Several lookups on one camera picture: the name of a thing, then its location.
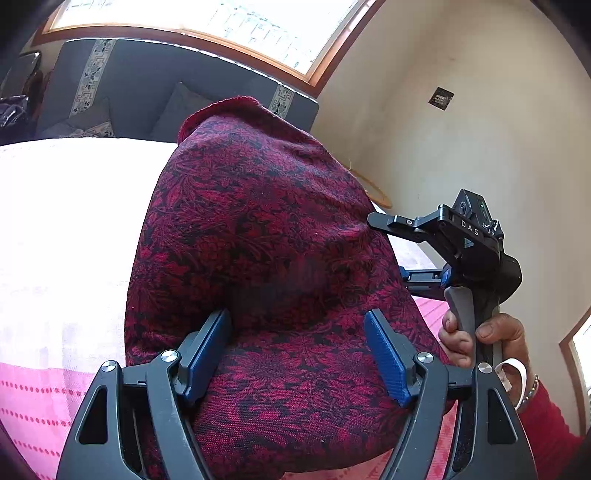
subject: red sleeve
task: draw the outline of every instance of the red sleeve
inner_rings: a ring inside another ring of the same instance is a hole
[[[570,433],[560,409],[550,401],[542,383],[519,418],[530,441],[539,480],[555,480],[573,458],[583,438]]]

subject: gray headboard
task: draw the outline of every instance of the gray headboard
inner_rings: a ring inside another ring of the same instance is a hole
[[[70,116],[80,78],[83,72],[89,71],[87,62],[96,42],[95,38],[71,40],[61,48],[47,86],[37,132]],[[117,136],[140,140],[149,139],[178,82],[213,101],[248,95],[266,107],[276,93],[286,91],[276,80],[231,60],[152,41],[115,41],[101,69],[94,103],[108,98]],[[308,132],[318,103],[297,91],[292,95],[284,118]]]

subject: cushion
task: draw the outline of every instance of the cushion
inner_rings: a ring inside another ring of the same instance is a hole
[[[184,123],[158,179],[132,267],[128,365],[178,348],[215,309],[233,334],[188,412],[214,478],[278,480],[393,448],[409,411],[388,396],[365,340],[380,308],[418,351],[446,356],[402,286],[359,182],[314,138],[255,99]],[[165,478],[141,432],[152,480]]]
[[[185,119],[212,103],[178,82],[164,111],[152,129],[150,138],[158,142],[176,143],[178,131]]]
[[[109,99],[104,98],[83,112],[72,115],[67,120],[47,128],[38,136],[42,138],[80,137],[77,131],[87,132],[92,137],[114,137],[109,117]]]

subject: bed sheet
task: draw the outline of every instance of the bed sheet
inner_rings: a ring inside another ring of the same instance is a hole
[[[56,476],[99,365],[125,364],[129,272],[154,185],[175,148],[125,138],[0,147],[0,420],[42,480]],[[402,266],[433,268],[418,245],[390,240]],[[447,304],[415,301],[437,334]],[[444,418],[430,480],[443,474],[453,421],[454,410]],[[377,479],[388,455],[284,478]]]

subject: white strap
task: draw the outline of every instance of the white strap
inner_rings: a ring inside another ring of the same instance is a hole
[[[495,367],[495,372],[497,375],[499,375],[499,378],[501,379],[501,382],[503,383],[505,390],[507,392],[512,388],[512,385],[505,376],[505,372],[502,369],[503,365],[505,364],[515,367],[519,371],[519,374],[521,376],[521,396],[519,397],[519,402],[517,402],[517,406],[515,407],[515,409],[517,410],[521,406],[521,402],[523,402],[523,398],[525,397],[525,387],[527,385],[527,370],[525,369],[525,365],[522,364],[516,358],[508,358],[507,360],[501,362]]]

